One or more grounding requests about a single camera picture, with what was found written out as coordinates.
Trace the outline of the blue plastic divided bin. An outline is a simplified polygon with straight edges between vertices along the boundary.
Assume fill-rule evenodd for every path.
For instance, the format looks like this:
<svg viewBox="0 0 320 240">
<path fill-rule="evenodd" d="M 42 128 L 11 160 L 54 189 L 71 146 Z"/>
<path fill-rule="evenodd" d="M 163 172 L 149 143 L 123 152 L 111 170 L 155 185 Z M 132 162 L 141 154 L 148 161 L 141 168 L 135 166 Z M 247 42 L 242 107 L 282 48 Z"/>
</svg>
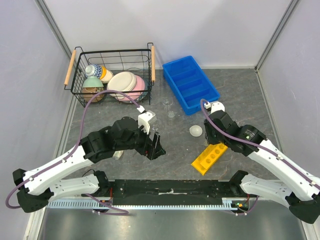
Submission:
<svg viewBox="0 0 320 240">
<path fill-rule="evenodd" d="M 164 79 L 187 116 L 201 110 L 201 99 L 219 100 L 219 92 L 191 55 L 167 62 L 162 67 Z"/>
</svg>

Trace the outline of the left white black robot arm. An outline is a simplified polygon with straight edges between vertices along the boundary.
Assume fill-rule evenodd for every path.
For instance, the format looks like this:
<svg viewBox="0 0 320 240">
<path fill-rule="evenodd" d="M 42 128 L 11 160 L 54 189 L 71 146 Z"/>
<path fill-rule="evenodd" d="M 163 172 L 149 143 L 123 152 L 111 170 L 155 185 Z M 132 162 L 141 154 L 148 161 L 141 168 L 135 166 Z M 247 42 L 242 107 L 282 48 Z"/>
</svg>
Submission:
<svg viewBox="0 0 320 240">
<path fill-rule="evenodd" d="M 98 131 L 89 133 L 72 149 L 33 170 L 15 170 L 13 181 L 19 207 L 25 213 L 36 212 L 57 199 L 75 195 L 105 197 L 112 187 L 104 171 L 66 179 L 73 172 L 112 158 L 116 152 L 135 150 L 149 160 L 166 154 L 160 134 L 150 138 L 144 126 L 131 117 L 123 117 Z"/>
</svg>

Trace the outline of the clear glass beaker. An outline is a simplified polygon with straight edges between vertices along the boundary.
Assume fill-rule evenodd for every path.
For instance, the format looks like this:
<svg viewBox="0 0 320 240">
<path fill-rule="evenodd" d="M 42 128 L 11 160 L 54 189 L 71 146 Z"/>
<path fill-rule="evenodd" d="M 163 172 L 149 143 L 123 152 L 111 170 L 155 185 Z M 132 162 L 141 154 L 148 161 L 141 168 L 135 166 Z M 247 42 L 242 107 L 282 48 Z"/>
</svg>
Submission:
<svg viewBox="0 0 320 240">
<path fill-rule="evenodd" d="M 159 132 L 162 127 L 163 127 L 163 123 L 162 120 L 160 118 L 157 118 L 156 120 L 154 120 L 154 122 L 150 125 L 151 130 L 154 132 Z"/>
</svg>

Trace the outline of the yellow test tube rack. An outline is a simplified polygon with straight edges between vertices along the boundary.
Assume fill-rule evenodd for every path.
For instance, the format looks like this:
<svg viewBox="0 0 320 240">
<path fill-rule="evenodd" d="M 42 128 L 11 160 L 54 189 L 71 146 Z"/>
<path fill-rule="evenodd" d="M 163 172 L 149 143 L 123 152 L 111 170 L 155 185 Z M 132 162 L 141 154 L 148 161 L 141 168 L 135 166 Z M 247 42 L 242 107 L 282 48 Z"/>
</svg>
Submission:
<svg viewBox="0 0 320 240">
<path fill-rule="evenodd" d="M 191 163 L 191 165 L 203 176 L 227 151 L 228 147 L 223 143 L 208 145 L 207 148 Z"/>
</svg>

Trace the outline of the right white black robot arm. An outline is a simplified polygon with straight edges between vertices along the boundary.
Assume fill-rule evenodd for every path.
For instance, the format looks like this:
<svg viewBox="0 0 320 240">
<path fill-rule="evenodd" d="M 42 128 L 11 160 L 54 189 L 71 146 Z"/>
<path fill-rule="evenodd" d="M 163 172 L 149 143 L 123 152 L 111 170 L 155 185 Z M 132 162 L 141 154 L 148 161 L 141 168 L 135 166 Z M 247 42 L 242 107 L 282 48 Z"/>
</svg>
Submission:
<svg viewBox="0 0 320 240">
<path fill-rule="evenodd" d="M 313 224 L 320 216 L 320 179 L 282 153 L 252 125 L 238 126 L 223 110 L 202 111 L 205 137 L 210 145 L 223 144 L 259 163 L 282 183 L 274 183 L 239 170 L 229 184 L 235 197 L 244 193 L 279 203 L 301 221 Z"/>
</svg>

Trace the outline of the clear glass funnel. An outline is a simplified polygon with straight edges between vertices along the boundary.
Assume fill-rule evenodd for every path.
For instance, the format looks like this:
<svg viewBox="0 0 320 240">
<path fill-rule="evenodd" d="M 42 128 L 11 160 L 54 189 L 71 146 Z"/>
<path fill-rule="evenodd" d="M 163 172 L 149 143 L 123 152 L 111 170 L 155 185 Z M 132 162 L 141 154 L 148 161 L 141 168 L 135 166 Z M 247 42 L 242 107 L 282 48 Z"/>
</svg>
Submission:
<svg viewBox="0 0 320 240">
<path fill-rule="evenodd" d="M 166 98 L 162 101 L 162 104 L 164 106 L 164 110 L 166 112 L 171 111 L 172 105 L 173 105 L 173 99 L 172 98 Z"/>
</svg>

